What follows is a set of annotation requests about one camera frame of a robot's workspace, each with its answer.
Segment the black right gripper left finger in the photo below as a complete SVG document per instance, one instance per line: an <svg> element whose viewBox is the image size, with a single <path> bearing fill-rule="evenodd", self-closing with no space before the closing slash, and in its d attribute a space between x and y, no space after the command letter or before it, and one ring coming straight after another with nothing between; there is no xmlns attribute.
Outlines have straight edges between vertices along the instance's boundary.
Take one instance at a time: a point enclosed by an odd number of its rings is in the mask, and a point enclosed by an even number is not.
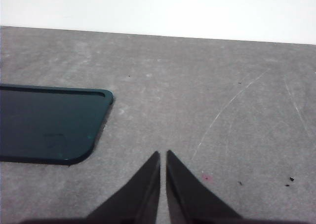
<svg viewBox="0 0 316 224"><path fill-rule="evenodd" d="M87 220L96 224L154 224L160 195L160 154L155 151L132 178Z"/></svg>

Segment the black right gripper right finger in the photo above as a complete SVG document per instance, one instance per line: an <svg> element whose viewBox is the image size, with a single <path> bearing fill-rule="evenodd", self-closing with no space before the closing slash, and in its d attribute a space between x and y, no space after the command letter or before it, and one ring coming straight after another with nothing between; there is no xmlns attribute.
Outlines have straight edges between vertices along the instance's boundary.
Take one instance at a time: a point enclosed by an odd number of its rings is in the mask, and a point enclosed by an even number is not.
<svg viewBox="0 0 316 224"><path fill-rule="evenodd" d="M244 218L208 190L171 150L166 153L166 195L173 224L232 224Z"/></svg>

